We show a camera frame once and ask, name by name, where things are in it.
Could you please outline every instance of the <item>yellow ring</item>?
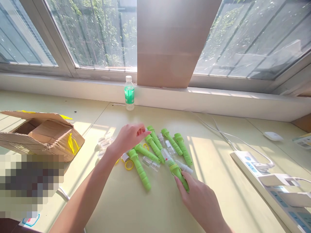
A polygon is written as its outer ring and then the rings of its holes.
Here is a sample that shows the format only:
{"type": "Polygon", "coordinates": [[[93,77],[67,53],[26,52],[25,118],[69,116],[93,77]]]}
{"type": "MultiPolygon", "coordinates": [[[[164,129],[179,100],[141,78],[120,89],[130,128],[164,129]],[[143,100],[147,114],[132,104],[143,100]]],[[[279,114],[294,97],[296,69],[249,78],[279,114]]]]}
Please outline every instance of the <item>yellow ring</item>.
{"type": "Polygon", "coordinates": [[[146,145],[146,147],[147,147],[147,149],[149,151],[149,146],[146,143],[143,145],[143,148],[145,148],[145,145],[146,145]]]}
{"type": "Polygon", "coordinates": [[[134,163],[133,163],[132,160],[128,160],[128,161],[125,163],[125,169],[126,169],[126,170],[130,171],[130,170],[132,170],[133,167],[134,167],[134,163]],[[131,166],[130,168],[127,168],[126,164],[127,164],[128,162],[130,162],[130,161],[132,162],[132,166],[131,166]]]}

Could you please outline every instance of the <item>white power strip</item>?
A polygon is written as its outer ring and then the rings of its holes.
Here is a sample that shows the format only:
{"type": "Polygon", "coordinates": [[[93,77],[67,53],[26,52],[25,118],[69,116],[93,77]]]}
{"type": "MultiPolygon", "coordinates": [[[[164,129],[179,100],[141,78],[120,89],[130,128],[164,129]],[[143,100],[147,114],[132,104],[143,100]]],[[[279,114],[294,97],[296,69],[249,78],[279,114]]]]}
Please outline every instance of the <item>white power strip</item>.
{"type": "Polygon", "coordinates": [[[279,195],[288,193],[283,186],[267,187],[263,185],[258,176],[269,173],[262,173],[256,169],[254,163],[258,163],[258,161],[250,152],[234,151],[230,155],[291,232],[311,233],[309,211],[303,207],[292,207],[287,204],[279,195]]]}

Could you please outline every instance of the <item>green plastic handle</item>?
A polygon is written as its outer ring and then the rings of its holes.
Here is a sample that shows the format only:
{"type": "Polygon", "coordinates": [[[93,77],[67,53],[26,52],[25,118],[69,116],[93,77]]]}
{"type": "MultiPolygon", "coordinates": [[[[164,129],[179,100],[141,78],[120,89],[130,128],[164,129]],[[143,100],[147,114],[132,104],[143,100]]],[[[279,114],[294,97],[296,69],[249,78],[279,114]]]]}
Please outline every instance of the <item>green plastic handle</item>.
{"type": "Polygon", "coordinates": [[[145,137],[145,139],[146,139],[147,143],[151,146],[151,148],[153,149],[153,151],[155,152],[157,157],[161,160],[161,163],[165,164],[164,157],[161,154],[161,151],[159,150],[159,148],[156,146],[153,137],[148,135],[147,137],[145,137]]]}
{"type": "Polygon", "coordinates": [[[149,131],[151,131],[151,137],[154,139],[156,146],[159,148],[159,150],[161,150],[163,147],[161,145],[160,140],[158,139],[158,137],[156,136],[155,130],[152,126],[148,126],[147,129],[149,131]]]}
{"type": "Polygon", "coordinates": [[[153,153],[149,152],[147,149],[143,148],[143,146],[141,144],[138,144],[137,146],[135,146],[134,149],[135,149],[135,151],[142,153],[144,156],[147,156],[148,158],[150,158],[152,161],[154,161],[156,163],[161,162],[161,160],[157,156],[155,156],[153,153]]]}
{"type": "Polygon", "coordinates": [[[175,175],[177,176],[177,178],[181,181],[182,185],[184,186],[185,190],[187,191],[187,193],[189,192],[189,185],[186,181],[186,179],[182,176],[181,172],[180,172],[180,168],[179,166],[176,164],[176,162],[172,159],[169,162],[169,170],[175,175]]]}
{"type": "Polygon", "coordinates": [[[192,166],[193,165],[193,162],[192,162],[192,159],[188,153],[188,150],[184,144],[184,139],[182,138],[181,134],[180,133],[176,133],[175,135],[175,139],[176,139],[176,142],[177,144],[179,145],[181,151],[182,151],[182,155],[184,156],[185,160],[186,160],[186,163],[188,166],[192,166]]]}
{"type": "Polygon", "coordinates": [[[135,167],[136,167],[136,170],[138,172],[138,175],[140,177],[140,179],[142,180],[142,183],[145,187],[145,189],[147,191],[149,191],[151,189],[151,184],[148,180],[148,177],[138,159],[138,154],[136,153],[136,151],[134,149],[130,150],[129,153],[128,153],[130,159],[133,161],[135,167]]]}
{"type": "Polygon", "coordinates": [[[162,129],[161,133],[164,137],[166,137],[169,142],[172,144],[172,146],[174,147],[174,149],[176,150],[177,154],[182,155],[182,151],[179,148],[179,146],[176,144],[176,142],[174,141],[174,139],[170,136],[169,131],[167,129],[162,129]]]}

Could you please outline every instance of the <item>clear plastic cap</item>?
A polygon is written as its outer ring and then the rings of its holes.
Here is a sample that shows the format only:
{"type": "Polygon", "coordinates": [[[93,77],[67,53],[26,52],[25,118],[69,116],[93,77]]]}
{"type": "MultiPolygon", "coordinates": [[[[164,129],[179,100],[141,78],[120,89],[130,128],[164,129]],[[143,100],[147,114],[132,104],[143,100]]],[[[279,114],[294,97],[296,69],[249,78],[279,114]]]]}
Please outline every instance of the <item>clear plastic cap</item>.
{"type": "Polygon", "coordinates": [[[130,75],[125,76],[125,80],[126,80],[126,81],[132,81],[132,76],[130,76],[130,75]]]}
{"type": "Polygon", "coordinates": [[[169,140],[165,140],[165,144],[167,148],[173,148],[172,144],[169,142],[169,140]]]}
{"type": "Polygon", "coordinates": [[[143,163],[146,164],[147,167],[153,168],[156,172],[159,171],[159,169],[160,169],[160,165],[157,164],[156,162],[152,161],[147,156],[143,157],[143,163]]]}
{"type": "Polygon", "coordinates": [[[171,156],[169,155],[167,149],[165,149],[165,148],[161,149],[161,154],[163,155],[163,158],[165,161],[172,159],[171,156]]]}
{"type": "Polygon", "coordinates": [[[98,158],[101,159],[101,158],[104,156],[104,154],[105,154],[105,152],[106,152],[106,149],[107,149],[107,148],[105,148],[104,150],[101,150],[101,151],[98,153],[98,155],[97,155],[98,158]]]}
{"type": "Polygon", "coordinates": [[[170,154],[171,156],[177,155],[176,150],[174,149],[174,147],[172,146],[172,144],[169,142],[169,140],[166,140],[166,141],[165,141],[165,144],[166,144],[167,150],[168,150],[168,152],[169,152],[169,154],[170,154]]]}
{"type": "Polygon", "coordinates": [[[112,137],[112,133],[108,132],[106,133],[103,137],[101,137],[100,139],[98,139],[97,143],[100,145],[102,144],[104,141],[106,141],[107,139],[112,137]]]}
{"type": "Polygon", "coordinates": [[[111,138],[109,138],[109,139],[106,139],[106,140],[104,140],[103,142],[102,142],[102,144],[100,145],[101,146],[101,148],[107,148],[109,145],[111,145],[112,143],[113,143],[113,141],[114,141],[114,137],[111,137],[111,138]]]}

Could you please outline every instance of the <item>white bottle cap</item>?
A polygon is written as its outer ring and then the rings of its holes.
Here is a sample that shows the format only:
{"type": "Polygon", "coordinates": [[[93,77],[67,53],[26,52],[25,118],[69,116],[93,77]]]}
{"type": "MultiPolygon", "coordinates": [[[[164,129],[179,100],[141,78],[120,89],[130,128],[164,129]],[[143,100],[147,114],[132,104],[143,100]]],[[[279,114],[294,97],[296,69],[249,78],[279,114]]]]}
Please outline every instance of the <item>white bottle cap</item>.
{"type": "Polygon", "coordinates": [[[122,159],[123,162],[127,162],[127,161],[130,159],[130,157],[127,155],[127,153],[124,153],[124,154],[121,156],[121,159],[122,159]]]}
{"type": "Polygon", "coordinates": [[[163,135],[162,134],[158,134],[158,139],[163,139],[163,135]]]}
{"type": "Polygon", "coordinates": [[[193,170],[192,170],[190,167],[188,167],[187,165],[185,165],[185,164],[179,162],[178,160],[175,160],[175,162],[177,163],[177,165],[180,167],[180,169],[181,169],[182,171],[187,172],[187,173],[189,173],[189,174],[192,174],[192,173],[193,173],[193,170]]]}

